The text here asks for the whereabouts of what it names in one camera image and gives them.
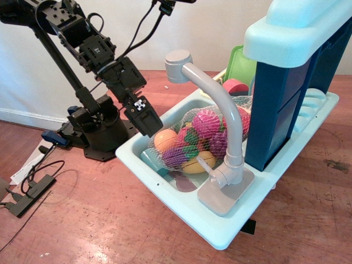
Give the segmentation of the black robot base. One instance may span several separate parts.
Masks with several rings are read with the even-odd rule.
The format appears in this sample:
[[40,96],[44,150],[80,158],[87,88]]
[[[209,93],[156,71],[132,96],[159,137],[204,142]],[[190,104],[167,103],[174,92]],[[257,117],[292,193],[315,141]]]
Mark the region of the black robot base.
[[137,129],[130,121],[120,118],[110,96],[103,95],[97,103],[100,112],[93,117],[83,107],[68,108],[68,121],[57,133],[71,146],[83,149],[86,158],[106,162],[116,157],[116,149],[132,138]]

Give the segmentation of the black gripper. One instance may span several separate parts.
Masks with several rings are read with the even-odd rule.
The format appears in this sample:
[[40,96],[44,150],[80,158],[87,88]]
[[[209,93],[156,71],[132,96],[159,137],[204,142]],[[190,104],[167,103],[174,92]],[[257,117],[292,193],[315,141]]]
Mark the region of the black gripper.
[[147,81],[129,57],[106,64],[96,76],[120,103],[125,103],[125,116],[143,136],[151,138],[162,129],[163,123],[147,98],[135,94]]

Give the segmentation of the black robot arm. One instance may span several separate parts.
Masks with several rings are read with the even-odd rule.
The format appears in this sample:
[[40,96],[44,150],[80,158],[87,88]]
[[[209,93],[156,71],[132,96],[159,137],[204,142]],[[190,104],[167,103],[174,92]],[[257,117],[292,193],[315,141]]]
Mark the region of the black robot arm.
[[115,57],[116,46],[85,16],[76,1],[1,1],[1,22],[31,28],[75,90],[82,107],[69,111],[74,130],[84,133],[112,127],[120,120],[113,103],[98,102],[83,86],[49,35],[56,35],[86,72],[93,72],[125,108],[124,114],[142,135],[152,136],[162,121],[138,91],[146,80],[125,55]]

